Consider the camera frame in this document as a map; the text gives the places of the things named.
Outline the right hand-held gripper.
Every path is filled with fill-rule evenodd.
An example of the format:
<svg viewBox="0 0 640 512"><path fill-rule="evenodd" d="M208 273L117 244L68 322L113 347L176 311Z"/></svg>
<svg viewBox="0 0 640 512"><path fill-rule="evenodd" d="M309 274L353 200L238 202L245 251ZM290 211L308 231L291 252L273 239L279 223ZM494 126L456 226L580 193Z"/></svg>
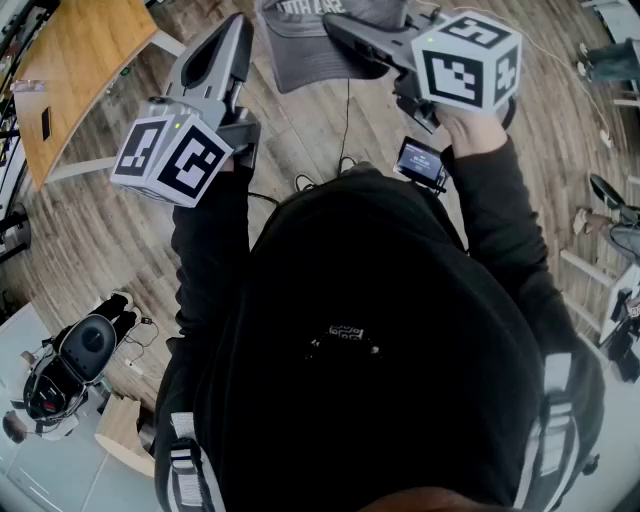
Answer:
<svg viewBox="0 0 640 512"><path fill-rule="evenodd" d="M348 14L323 16L329 38L366 79L407 63L394 82L397 104L428 132L439 125L438 104L495 113L507 129L516 112L522 34L471 10L434 10L407 25L388 29Z"/></svg>

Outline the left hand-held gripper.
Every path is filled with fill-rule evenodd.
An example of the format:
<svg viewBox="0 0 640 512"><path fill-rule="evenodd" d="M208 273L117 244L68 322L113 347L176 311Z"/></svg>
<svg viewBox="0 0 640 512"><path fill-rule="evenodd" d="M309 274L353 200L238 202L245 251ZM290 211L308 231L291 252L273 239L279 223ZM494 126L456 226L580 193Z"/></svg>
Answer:
<svg viewBox="0 0 640 512"><path fill-rule="evenodd" d="M227 161L255 169L261 125L237 104L253 35L247 16L235 13L193 39L172 66L166 93L141 104L112 183L193 208Z"/></svg>

